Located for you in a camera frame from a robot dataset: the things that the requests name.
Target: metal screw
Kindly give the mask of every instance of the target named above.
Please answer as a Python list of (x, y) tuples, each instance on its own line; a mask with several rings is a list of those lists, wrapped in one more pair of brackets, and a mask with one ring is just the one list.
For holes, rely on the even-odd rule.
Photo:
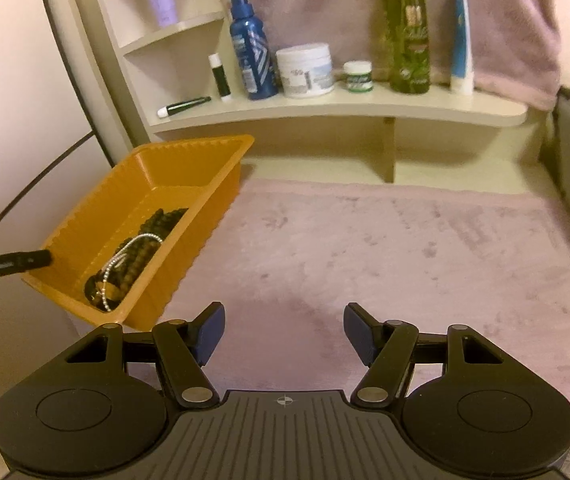
[(213, 396), (214, 393), (211, 389), (203, 388), (202, 386), (187, 388), (182, 395), (187, 402), (207, 402)]
[(357, 397), (364, 402), (383, 402), (387, 398), (387, 392), (383, 388), (370, 386), (360, 389)]

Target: white cabinet door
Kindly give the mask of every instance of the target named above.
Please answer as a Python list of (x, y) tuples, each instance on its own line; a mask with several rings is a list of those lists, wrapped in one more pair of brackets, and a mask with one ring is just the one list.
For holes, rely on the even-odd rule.
[[(96, 139), (49, 172), (0, 222), (0, 253), (33, 251), (108, 173)], [(0, 395), (77, 339), (68, 317), (19, 275), (0, 278)], [(0, 478), (7, 469), (0, 456)]]
[(0, 212), (90, 131), (43, 0), (0, 0)]

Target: triangular cutout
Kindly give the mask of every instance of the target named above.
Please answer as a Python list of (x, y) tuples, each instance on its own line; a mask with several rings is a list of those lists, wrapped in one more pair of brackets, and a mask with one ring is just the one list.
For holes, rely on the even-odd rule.
[(107, 359), (107, 336), (92, 339), (78, 352), (67, 358), (68, 363), (102, 363)]
[(472, 365), (502, 364), (502, 359), (471, 337), (463, 337), (463, 355), (465, 357), (465, 363)]

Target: blue spray bottle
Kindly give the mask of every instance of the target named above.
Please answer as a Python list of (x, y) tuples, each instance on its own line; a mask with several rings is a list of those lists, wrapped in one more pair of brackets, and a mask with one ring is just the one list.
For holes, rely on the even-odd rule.
[(279, 90), (263, 22), (254, 15), (247, 0), (231, 0), (231, 4), (234, 21), (229, 26), (229, 33), (249, 98), (258, 100), (276, 95)]

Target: basket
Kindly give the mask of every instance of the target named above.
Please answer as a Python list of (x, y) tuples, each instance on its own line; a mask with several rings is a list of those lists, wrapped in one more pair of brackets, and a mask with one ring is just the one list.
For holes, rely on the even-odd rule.
[[(238, 194), (240, 161), (251, 136), (147, 144), (131, 152), (63, 220), (43, 248), (52, 264), (23, 279), (94, 326), (107, 322), (147, 331)], [(86, 280), (135, 235), (154, 211), (188, 208), (112, 312), (90, 305)]]

